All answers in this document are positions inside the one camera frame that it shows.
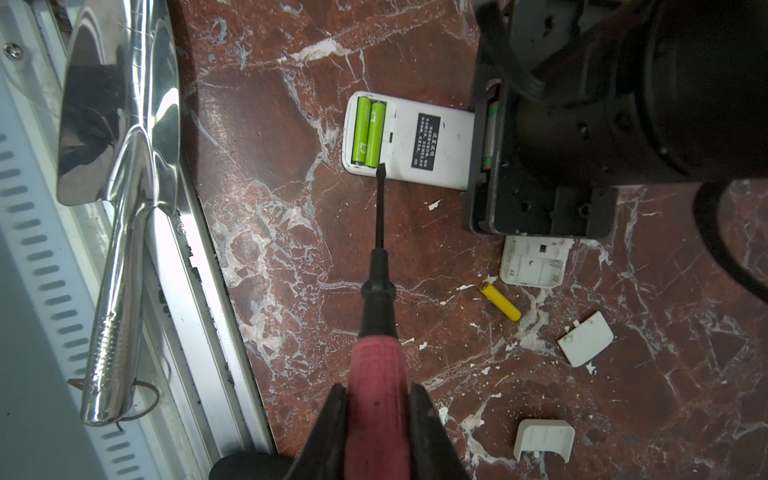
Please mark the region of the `pink handled screwdriver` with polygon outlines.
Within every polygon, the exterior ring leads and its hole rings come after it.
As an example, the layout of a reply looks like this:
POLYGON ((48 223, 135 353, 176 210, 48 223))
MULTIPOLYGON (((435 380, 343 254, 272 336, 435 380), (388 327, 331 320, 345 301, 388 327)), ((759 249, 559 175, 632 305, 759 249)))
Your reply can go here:
POLYGON ((369 278, 361 288, 361 329, 347 393, 344 477, 409 479, 411 454, 405 357, 395 321, 396 289, 384 248, 386 168, 376 169, 376 233, 369 278))

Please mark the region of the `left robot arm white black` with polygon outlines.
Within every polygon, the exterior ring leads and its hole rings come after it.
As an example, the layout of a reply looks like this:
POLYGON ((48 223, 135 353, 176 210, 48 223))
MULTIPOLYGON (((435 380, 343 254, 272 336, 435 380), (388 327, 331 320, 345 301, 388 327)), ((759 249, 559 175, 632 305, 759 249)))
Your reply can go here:
POLYGON ((704 246, 730 253, 721 198, 767 175, 763 1, 476 1, 475 116, 462 223, 487 235, 599 239, 622 186, 695 183, 704 246))

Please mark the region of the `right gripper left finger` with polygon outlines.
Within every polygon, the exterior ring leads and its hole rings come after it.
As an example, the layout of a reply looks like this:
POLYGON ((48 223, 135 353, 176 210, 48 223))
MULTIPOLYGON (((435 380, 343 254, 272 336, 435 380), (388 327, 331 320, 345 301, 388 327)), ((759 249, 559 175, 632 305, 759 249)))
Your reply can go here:
POLYGON ((288 479, 343 479, 347 389, 334 384, 288 479))

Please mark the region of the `yellow battery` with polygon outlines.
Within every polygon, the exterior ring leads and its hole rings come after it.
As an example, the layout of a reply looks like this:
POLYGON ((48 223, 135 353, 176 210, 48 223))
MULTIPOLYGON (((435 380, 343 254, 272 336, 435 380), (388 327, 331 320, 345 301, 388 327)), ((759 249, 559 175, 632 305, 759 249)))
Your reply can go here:
POLYGON ((490 282, 484 281, 479 286, 480 292, 496 306, 507 318, 519 321, 522 318, 521 311, 514 306, 496 287, 490 282))

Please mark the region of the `white remote battery cover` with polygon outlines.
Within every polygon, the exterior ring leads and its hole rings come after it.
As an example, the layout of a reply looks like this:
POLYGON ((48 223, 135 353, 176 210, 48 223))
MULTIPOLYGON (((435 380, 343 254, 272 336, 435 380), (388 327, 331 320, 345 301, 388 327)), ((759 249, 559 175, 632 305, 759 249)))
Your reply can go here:
POLYGON ((557 340, 569 364, 579 368, 590 363, 614 340, 615 335, 601 312, 595 312, 557 340))

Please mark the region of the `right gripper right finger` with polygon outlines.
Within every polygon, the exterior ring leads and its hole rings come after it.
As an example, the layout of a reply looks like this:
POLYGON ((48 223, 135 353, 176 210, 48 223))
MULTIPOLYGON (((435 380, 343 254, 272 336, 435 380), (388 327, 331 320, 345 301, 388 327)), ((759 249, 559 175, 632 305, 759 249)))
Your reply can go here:
POLYGON ((409 393, 409 441, 413 479, 468 479, 427 390, 413 384, 409 393))

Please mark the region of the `red white remote control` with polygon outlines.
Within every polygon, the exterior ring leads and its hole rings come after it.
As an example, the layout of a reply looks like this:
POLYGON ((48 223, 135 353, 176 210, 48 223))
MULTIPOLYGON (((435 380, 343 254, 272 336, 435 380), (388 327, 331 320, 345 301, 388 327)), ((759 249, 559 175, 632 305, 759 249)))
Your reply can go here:
POLYGON ((357 100, 386 104, 380 164, 391 180, 465 190, 468 186, 474 114, 376 94, 354 93, 344 118, 341 163, 354 175, 373 177, 376 168, 351 162, 357 100))

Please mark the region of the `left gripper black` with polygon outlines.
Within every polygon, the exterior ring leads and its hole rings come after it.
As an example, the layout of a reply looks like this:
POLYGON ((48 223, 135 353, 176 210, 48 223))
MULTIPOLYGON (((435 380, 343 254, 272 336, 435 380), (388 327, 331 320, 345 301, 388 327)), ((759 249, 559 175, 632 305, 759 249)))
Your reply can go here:
POLYGON ((485 235, 601 239, 614 226, 618 190, 568 186, 533 172, 514 139, 514 95, 499 79, 472 84, 475 114, 464 228, 485 235))

